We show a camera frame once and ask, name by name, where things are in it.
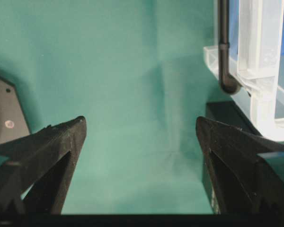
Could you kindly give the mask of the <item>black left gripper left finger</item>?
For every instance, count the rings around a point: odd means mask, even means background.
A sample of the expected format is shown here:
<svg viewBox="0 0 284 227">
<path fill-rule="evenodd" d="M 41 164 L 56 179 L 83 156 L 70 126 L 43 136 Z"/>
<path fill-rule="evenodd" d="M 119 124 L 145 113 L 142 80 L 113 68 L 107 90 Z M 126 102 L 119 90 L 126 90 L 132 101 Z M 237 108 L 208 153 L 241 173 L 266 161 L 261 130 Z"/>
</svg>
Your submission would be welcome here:
<svg viewBox="0 0 284 227">
<path fill-rule="evenodd" d="M 87 135 L 79 116 L 0 144 L 0 225 L 19 216 L 59 215 Z"/>
</svg>

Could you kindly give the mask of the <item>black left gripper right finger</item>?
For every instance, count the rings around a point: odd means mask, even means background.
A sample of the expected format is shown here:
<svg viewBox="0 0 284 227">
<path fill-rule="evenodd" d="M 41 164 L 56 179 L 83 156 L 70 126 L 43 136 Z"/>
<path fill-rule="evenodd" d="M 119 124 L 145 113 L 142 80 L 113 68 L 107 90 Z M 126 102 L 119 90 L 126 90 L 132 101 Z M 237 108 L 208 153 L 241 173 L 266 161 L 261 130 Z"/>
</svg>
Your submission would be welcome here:
<svg viewBox="0 0 284 227">
<path fill-rule="evenodd" d="M 217 212 L 245 227 L 284 227 L 284 145 L 205 117 L 196 135 Z"/>
</svg>

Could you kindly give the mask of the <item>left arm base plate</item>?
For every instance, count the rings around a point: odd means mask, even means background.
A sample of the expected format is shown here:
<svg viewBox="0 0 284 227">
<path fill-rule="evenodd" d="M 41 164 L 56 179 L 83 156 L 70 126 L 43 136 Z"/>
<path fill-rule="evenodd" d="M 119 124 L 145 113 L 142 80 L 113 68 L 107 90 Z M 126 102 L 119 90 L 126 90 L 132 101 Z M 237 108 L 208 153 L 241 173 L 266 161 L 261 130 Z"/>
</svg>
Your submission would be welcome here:
<svg viewBox="0 0 284 227">
<path fill-rule="evenodd" d="M 15 85 L 0 77 L 0 144 L 30 133 Z"/>
</svg>

